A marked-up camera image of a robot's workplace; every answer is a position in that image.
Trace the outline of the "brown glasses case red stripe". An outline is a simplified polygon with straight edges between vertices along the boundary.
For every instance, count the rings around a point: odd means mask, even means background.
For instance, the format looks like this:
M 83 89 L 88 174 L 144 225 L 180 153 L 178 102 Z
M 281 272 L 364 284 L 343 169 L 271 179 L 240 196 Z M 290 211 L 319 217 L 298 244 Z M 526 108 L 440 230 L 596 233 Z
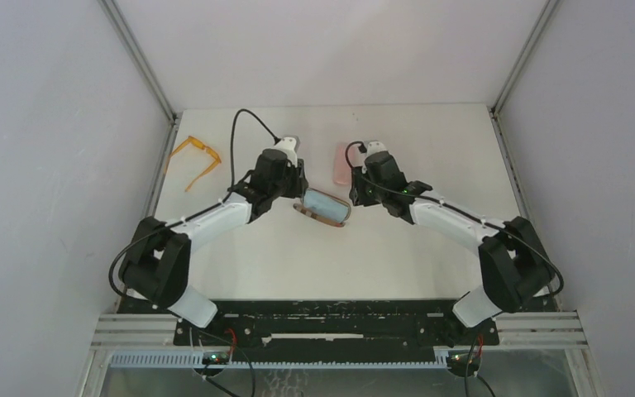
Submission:
M 351 204 L 335 195 L 318 189 L 306 189 L 303 197 L 293 204 L 294 210 L 322 224 L 344 227 L 351 216 Z

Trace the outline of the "pink glasses case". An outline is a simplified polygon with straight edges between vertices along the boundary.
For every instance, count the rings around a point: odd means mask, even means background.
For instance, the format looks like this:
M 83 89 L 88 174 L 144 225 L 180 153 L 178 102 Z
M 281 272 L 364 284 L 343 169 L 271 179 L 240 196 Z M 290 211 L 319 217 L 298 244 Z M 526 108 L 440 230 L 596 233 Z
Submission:
M 362 165 L 359 144 L 353 146 L 349 146 L 347 142 L 339 142 L 337 144 L 332 171 L 332 180 L 337 186 L 351 186 L 351 167 L 346 159 L 349 159 L 350 163 L 354 166 Z

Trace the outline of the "light blue cloth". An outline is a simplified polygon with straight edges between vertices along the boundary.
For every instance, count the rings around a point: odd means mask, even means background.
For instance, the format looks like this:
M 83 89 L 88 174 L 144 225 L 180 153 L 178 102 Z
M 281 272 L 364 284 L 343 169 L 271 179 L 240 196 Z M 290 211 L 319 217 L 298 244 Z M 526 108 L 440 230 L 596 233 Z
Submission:
M 344 223 L 351 215 L 348 202 L 316 189 L 307 189 L 302 203 L 312 213 L 338 223 Z

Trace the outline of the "orange translucent sunglasses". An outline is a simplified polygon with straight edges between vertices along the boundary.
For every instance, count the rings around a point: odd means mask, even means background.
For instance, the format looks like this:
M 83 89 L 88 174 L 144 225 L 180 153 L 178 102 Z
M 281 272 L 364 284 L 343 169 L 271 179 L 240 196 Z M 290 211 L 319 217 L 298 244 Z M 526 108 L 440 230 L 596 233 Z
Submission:
M 188 175 L 190 175 L 191 171 L 196 172 L 196 175 L 189 181 L 184 189 L 185 193 L 189 193 L 201 178 L 222 164 L 222 158 L 207 143 L 195 136 L 187 136 L 177 144 L 167 156 L 164 175 L 167 175 L 173 163 L 179 163 L 179 167 L 183 166 Z

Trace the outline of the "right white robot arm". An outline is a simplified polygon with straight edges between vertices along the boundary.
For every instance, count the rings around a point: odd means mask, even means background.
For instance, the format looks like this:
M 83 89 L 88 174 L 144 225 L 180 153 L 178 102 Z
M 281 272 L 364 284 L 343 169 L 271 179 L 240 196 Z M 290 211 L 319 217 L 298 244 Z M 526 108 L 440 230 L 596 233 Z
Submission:
M 447 313 L 453 328 L 475 328 L 501 313 L 516 313 L 561 274 L 545 253 L 533 225 L 474 215 L 433 194 L 432 186 L 408 181 L 378 142 L 357 146 L 362 163 L 348 163 L 355 206 L 380 205 L 390 216 L 449 237 L 479 260 L 481 284 Z

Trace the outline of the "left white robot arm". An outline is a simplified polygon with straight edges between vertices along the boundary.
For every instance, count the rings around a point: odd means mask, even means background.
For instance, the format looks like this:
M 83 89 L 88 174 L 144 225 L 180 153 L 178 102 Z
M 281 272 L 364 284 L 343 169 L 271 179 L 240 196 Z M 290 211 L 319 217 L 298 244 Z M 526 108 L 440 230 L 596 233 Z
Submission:
M 140 221 L 131 244 L 117 259 L 118 278 L 151 304 L 205 328 L 216 316 L 217 305 L 189 282 L 194 252 L 254 222 L 276 199 L 302 197 L 307 187 L 304 162 L 294 151 L 265 149 L 254 169 L 209 208 L 174 222 L 153 217 Z

